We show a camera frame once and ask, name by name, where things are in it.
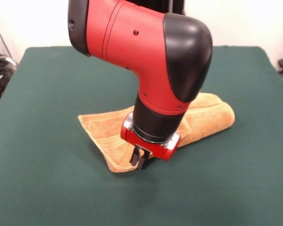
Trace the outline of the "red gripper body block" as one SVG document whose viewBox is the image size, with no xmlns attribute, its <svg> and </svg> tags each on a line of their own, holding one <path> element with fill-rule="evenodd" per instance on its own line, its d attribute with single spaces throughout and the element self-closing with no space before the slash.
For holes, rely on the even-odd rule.
<svg viewBox="0 0 283 226">
<path fill-rule="evenodd" d="M 175 153 L 181 136 L 175 132 L 164 143 L 152 143 L 140 138 L 133 130 L 133 112 L 128 113 L 121 127 L 120 137 L 127 143 L 148 150 L 154 157 L 168 160 Z"/>
</svg>

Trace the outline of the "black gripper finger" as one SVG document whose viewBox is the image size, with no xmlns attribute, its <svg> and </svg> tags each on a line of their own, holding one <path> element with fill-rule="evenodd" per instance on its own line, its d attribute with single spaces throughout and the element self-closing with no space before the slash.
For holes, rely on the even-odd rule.
<svg viewBox="0 0 283 226">
<path fill-rule="evenodd" d="M 149 160 L 150 154 L 151 152 L 149 152 L 148 150 L 144 150 L 143 155 L 140 157 L 139 162 L 138 162 L 138 170 L 142 170 L 145 168 L 147 161 Z"/>
<path fill-rule="evenodd" d="M 134 149 L 133 149 L 133 153 L 132 153 L 132 156 L 130 158 L 130 164 L 132 166 L 137 166 L 139 164 L 139 160 L 140 160 L 140 147 L 135 145 L 134 146 Z"/>
</svg>

